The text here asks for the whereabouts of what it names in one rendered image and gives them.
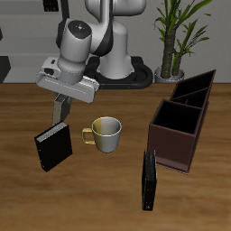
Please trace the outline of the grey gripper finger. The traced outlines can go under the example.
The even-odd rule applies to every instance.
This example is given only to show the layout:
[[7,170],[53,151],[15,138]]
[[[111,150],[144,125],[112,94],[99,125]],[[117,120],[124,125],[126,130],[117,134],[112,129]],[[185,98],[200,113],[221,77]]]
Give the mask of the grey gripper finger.
[[70,106],[73,99],[71,97],[66,97],[62,102],[61,108],[61,120],[64,121],[66,117],[69,115]]
[[65,99],[62,94],[58,94],[54,100],[52,124],[56,125],[64,120]]

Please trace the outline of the thick black book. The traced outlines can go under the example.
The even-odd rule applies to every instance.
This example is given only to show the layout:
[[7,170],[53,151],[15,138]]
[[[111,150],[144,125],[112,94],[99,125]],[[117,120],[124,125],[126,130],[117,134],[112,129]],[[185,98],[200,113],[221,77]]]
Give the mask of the thick black book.
[[41,167],[50,171],[72,155],[69,126],[57,123],[34,138],[39,154]]

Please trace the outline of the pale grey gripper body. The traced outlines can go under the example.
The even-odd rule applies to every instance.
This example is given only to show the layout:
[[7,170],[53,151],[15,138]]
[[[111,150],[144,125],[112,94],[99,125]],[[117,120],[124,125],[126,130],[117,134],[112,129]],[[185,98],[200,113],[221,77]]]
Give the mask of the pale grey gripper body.
[[78,99],[87,103],[94,101],[95,93],[99,88],[99,83],[89,77],[84,76],[83,79],[74,85],[61,82],[58,79],[39,72],[36,78],[38,87],[46,88],[58,94],[62,94],[74,99]]

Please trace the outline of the flat black base plate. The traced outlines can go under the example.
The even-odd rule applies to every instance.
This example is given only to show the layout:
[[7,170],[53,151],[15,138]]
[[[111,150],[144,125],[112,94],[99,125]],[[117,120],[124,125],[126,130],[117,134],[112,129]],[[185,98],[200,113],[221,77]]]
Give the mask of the flat black base plate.
[[131,62],[134,72],[124,79],[107,79],[97,72],[100,59],[93,56],[88,60],[84,75],[96,80],[100,89],[142,89],[148,88],[152,84],[152,71],[143,64],[143,59],[139,56],[132,56]]

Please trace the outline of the dark background block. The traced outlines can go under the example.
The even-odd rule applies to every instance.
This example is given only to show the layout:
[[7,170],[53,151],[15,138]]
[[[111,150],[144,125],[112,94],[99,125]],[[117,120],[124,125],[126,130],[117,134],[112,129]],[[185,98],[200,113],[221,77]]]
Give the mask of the dark background block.
[[0,56],[0,83],[3,83],[9,71],[11,64],[7,56]]

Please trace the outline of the small black wall fixture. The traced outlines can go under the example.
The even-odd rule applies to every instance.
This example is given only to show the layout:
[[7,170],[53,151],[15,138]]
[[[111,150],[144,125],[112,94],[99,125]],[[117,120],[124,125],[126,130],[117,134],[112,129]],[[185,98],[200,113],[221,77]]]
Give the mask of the small black wall fixture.
[[58,12],[58,0],[42,0],[43,9],[45,12]]

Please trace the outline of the thin black book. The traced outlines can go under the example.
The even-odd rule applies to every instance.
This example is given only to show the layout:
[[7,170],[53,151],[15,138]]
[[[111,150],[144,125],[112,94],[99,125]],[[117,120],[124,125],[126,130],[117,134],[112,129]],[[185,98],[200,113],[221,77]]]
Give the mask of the thin black book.
[[142,173],[142,210],[152,211],[157,185],[155,152],[144,152]]

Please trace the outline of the yellow and white mug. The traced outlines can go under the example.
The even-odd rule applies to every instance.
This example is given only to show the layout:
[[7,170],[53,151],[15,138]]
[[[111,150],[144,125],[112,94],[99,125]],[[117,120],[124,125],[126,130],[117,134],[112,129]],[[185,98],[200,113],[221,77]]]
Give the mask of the yellow and white mug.
[[[110,153],[117,148],[121,131],[122,124],[119,120],[104,116],[96,119],[90,128],[83,128],[81,137],[83,143],[95,145],[99,151]],[[94,140],[87,140],[85,133],[92,133]]]

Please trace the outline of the dark brown desk caddy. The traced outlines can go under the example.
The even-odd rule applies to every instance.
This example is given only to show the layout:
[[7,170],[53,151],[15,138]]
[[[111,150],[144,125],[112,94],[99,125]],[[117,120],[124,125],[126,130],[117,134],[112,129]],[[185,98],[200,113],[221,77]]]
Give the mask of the dark brown desk caddy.
[[199,74],[176,84],[169,100],[163,99],[149,124],[147,151],[156,164],[189,173],[208,110],[216,71]]

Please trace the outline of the green pot plant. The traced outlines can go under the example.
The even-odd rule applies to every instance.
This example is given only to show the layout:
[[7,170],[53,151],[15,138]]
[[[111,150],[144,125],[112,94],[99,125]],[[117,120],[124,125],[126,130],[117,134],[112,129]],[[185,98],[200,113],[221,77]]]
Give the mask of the green pot plant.
[[207,41],[208,37],[203,37],[207,26],[201,27],[195,34],[192,34],[198,22],[185,24],[185,22],[199,9],[210,4],[212,0],[201,0],[195,4],[196,0],[185,8],[180,7],[181,0],[164,0],[164,11],[157,8],[161,17],[156,23],[162,24],[162,29],[158,28],[163,42],[162,65],[154,72],[155,83],[177,83],[184,80],[185,74],[180,70],[181,59],[186,54],[193,54],[190,49],[199,42]]

